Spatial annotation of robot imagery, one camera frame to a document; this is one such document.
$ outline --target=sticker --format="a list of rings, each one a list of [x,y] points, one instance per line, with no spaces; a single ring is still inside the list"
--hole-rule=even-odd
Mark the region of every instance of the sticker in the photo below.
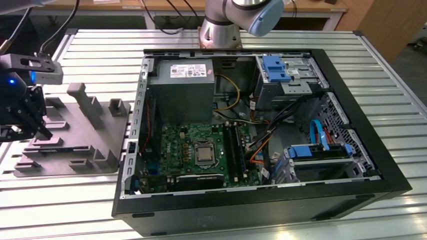
[[[266,168],[262,168],[261,174],[269,179],[270,178],[270,172],[266,170]]]
[[[274,152],[274,154],[273,154],[273,159],[278,159],[281,157],[281,153],[278,153],[277,151]]]
[[[250,102],[250,108],[251,108],[251,110],[254,110],[254,111],[255,111],[255,108],[257,108],[257,102],[254,102],[254,101],[251,101],[251,102]]]
[[[205,78],[207,77],[206,64],[178,64],[171,66],[171,78]]]
[[[286,71],[287,71],[287,74],[290,74],[290,75],[301,74],[298,70],[286,70]]]
[[[263,154],[261,152],[255,155],[255,160],[257,161],[265,161],[265,156],[263,156]]]
[[[141,6],[123,6],[123,9],[142,9]]]

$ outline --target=aluminum table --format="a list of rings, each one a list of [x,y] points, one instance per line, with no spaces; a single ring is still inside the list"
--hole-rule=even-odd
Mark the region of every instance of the aluminum table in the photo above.
[[[427,109],[364,36],[353,32],[242,32],[245,48],[325,49],[414,188],[340,220],[166,236],[165,239],[425,239],[427,237]],[[45,86],[65,102],[70,83],[85,82],[99,101],[135,100],[142,57],[149,48],[198,48],[198,33],[158,30],[79,30],[66,35],[54,58],[65,84]],[[125,240],[141,235],[111,217],[118,174],[17,178],[27,142],[0,146],[0,240]]]

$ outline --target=blue cable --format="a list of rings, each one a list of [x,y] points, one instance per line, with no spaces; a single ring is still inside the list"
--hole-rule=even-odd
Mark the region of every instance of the blue cable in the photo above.
[[[329,141],[328,141],[328,134],[324,131],[324,127],[322,127],[322,123],[318,119],[312,120],[310,122],[310,141],[313,144],[317,144],[317,134],[316,134],[316,127],[318,129],[318,133],[321,136],[321,144],[325,147],[325,150],[329,151],[330,150],[330,145],[329,145]]]

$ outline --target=chip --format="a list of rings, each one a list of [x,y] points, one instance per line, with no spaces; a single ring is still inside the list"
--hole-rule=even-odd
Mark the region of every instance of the chip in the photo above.
[[[199,141],[194,145],[194,161],[195,165],[203,169],[213,167],[217,163],[215,144],[211,141]]]
[[[199,147],[198,148],[198,160],[202,161],[213,161],[211,148],[210,147]]]

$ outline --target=yellow cable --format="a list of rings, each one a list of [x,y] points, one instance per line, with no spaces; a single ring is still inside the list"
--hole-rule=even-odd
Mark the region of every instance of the yellow cable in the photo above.
[[[239,89],[238,85],[235,84],[235,82],[227,76],[225,76],[223,74],[217,74],[215,76],[223,77],[234,85],[235,90],[238,91],[238,98],[235,99],[234,104],[230,105],[229,107],[214,109],[214,111],[226,111],[226,110],[234,108],[239,104],[239,101],[241,101],[241,89]]]

